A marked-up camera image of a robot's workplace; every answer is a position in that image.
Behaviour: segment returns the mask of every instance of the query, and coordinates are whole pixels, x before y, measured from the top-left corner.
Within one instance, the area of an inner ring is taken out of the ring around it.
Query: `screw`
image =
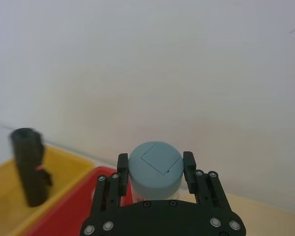
[[[196,175],[201,176],[201,175],[203,175],[203,172],[202,171],[196,171]]]
[[[217,218],[211,218],[210,223],[214,227],[220,227],[221,226],[221,221]]]
[[[174,201],[174,200],[171,200],[171,201],[169,202],[169,205],[171,205],[172,207],[175,207],[175,206],[177,206],[177,202]]]
[[[100,177],[98,177],[98,180],[99,180],[99,181],[103,181],[104,179],[105,179],[104,176],[100,176]]]
[[[95,227],[94,227],[94,225],[88,225],[88,226],[86,226],[86,227],[84,228],[83,233],[84,233],[85,235],[91,235],[94,231],[95,231]]]
[[[234,221],[234,220],[231,220],[231,221],[230,221],[230,227],[231,227],[233,230],[240,230],[240,224],[237,223],[237,222]]]
[[[112,177],[113,177],[113,178],[118,178],[119,175],[118,175],[117,173],[114,173],[114,174],[112,175]]]
[[[104,224],[103,224],[103,230],[105,231],[109,231],[113,228],[114,224],[113,222],[111,221],[106,221]]]
[[[150,207],[151,203],[149,201],[146,201],[146,202],[143,203],[143,206],[144,207]]]

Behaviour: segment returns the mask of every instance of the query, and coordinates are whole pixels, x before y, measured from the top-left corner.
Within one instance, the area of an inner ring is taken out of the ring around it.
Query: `silver screw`
[[[221,226],[221,221],[217,218],[211,218],[210,223],[214,227],[220,227]]]
[[[240,230],[240,224],[237,223],[237,222],[234,221],[234,220],[231,220],[231,221],[230,221],[230,227],[231,227],[233,230]]]
[[[103,224],[103,230],[105,231],[109,231],[113,228],[114,224],[113,222],[111,221],[106,221],[104,224]]]
[[[85,235],[91,235],[95,231],[94,225],[88,225],[84,228],[84,234]]]
[[[118,175],[117,173],[114,173],[114,174],[112,175],[112,177],[113,177],[113,178],[118,178],[119,175]]]
[[[203,175],[202,171],[196,171],[196,175],[201,176]]]

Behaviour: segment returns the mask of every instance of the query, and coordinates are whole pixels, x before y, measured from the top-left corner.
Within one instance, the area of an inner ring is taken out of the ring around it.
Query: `white wall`
[[[0,123],[110,161],[162,140],[295,210],[295,0],[0,0]]]

